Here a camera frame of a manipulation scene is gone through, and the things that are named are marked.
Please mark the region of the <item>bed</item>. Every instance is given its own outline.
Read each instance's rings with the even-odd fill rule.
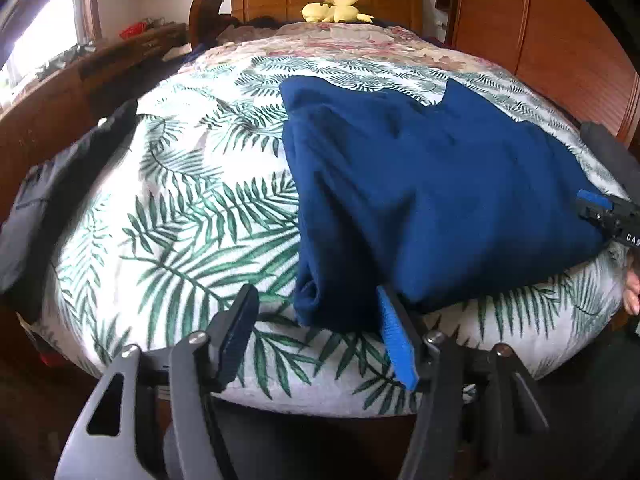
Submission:
[[[129,149],[105,168],[60,239],[40,319],[29,326],[79,367],[99,374],[133,342],[145,350],[170,346],[206,326],[249,282],[260,291],[260,317],[223,398],[324,416],[415,412],[419,395],[394,378],[376,335],[295,321],[289,296],[298,197],[281,142],[286,112],[278,92],[291,75],[361,91],[391,88],[424,105],[438,102],[454,78],[512,118],[538,124],[601,191],[626,197],[548,100],[492,62],[411,32],[422,32],[422,0],[361,0],[363,12],[398,24],[388,28],[228,28],[231,18],[262,14],[293,21],[308,1],[232,0],[232,16],[224,16],[220,0],[194,0],[192,46],[212,30],[220,46],[139,100]],[[466,346],[505,341],[539,378],[609,322],[620,305],[625,256],[610,244],[544,283],[464,301],[425,322]]]

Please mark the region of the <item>blue towel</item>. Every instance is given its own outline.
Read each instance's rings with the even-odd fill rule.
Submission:
[[[380,283],[431,312],[546,280],[603,248],[574,211],[578,190],[598,192],[575,157],[453,79],[431,106],[310,76],[280,93],[303,325],[375,330]]]

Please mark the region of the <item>screw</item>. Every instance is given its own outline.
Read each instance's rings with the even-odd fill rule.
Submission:
[[[427,332],[425,339],[427,343],[431,343],[432,345],[441,345],[444,342],[446,336],[440,330],[431,330]]]
[[[122,351],[122,357],[124,357],[125,359],[127,357],[132,356],[133,354],[135,354],[138,351],[138,347],[135,345],[129,345],[129,346],[125,346],[125,349]]]
[[[505,343],[498,343],[495,346],[495,352],[500,357],[511,357],[513,355],[513,348],[511,348],[509,345]]]
[[[194,332],[193,334],[191,334],[189,336],[189,344],[190,345],[197,345],[198,343],[202,343],[207,337],[207,334],[205,334],[204,332]]]

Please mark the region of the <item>gray cloth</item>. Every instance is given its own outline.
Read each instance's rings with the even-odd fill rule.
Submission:
[[[640,205],[640,164],[624,144],[596,123],[583,123],[580,136],[596,158],[625,188],[631,201]]]

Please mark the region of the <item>window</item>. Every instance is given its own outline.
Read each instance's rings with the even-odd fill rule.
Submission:
[[[74,0],[50,0],[15,42],[0,72],[0,107],[12,100],[25,76],[77,42]]]

